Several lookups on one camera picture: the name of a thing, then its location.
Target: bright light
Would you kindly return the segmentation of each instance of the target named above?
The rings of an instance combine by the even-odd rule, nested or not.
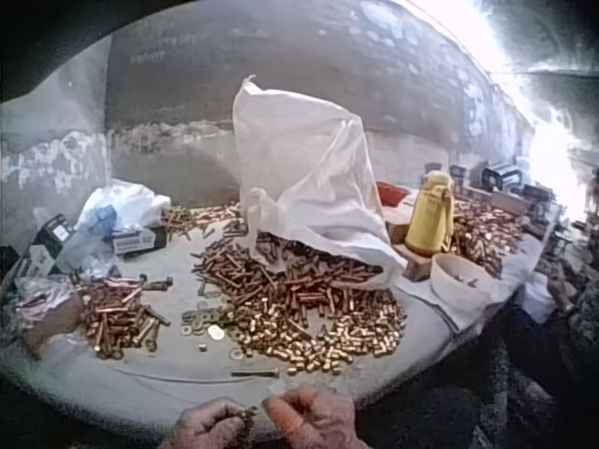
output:
[[[547,123],[534,115],[531,100],[522,93],[518,78],[505,73],[511,66],[509,57],[495,40],[486,18],[469,0],[393,1],[433,26],[435,23],[431,22],[431,17],[434,18],[449,33],[438,26],[437,31],[457,39],[485,70],[491,72],[492,80],[512,99],[520,113],[529,123],[535,123],[535,135],[530,148],[532,180],[553,190],[558,202],[567,206],[568,218],[584,220],[586,186],[578,185],[567,152],[576,145],[577,140],[556,117]],[[493,76],[492,72],[504,74]]]
[[[578,185],[571,168],[572,144],[572,135],[557,120],[538,124],[531,143],[531,178],[553,189],[557,201],[567,206],[570,220],[584,220],[586,186]]]

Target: white sack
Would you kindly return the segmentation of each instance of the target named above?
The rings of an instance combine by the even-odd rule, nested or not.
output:
[[[401,259],[390,246],[362,120],[338,105],[243,82],[233,105],[241,163],[241,207],[253,258],[257,231],[298,240],[383,267],[386,284]]]

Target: finger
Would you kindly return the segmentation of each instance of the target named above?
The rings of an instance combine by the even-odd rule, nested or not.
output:
[[[293,435],[304,424],[303,417],[296,409],[278,397],[266,398],[262,406],[272,423],[277,426],[286,437]]]
[[[183,423],[189,427],[211,429],[218,421],[243,412],[243,407],[229,399],[217,399],[188,410],[183,415]]]
[[[298,410],[309,410],[317,394],[318,390],[313,386],[302,385],[299,388],[287,391],[283,395],[283,399]]]
[[[210,447],[229,447],[240,442],[245,423],[239,417],[226,418],[214,425],[210,431]]]

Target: plastic bowl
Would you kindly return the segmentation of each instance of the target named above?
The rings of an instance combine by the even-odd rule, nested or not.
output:
[[[487,306],[494,286],[495,280],[487,271],[463,257],[436,254],[432,258],[432,291],[456,309],[473,311]]]
[[[397,205],[410,194],[409,190],[402,189],[388,182],[377,181],[376,188],[378,189],[378,195],[381,197],[383,206],[391,208],[397,208]]]

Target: yellow thermos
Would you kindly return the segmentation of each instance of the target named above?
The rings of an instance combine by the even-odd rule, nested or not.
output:
[[[431,171],[416,198],[405,246],[431,257],[447,250],[453,235],[453,181],[443,171]]]

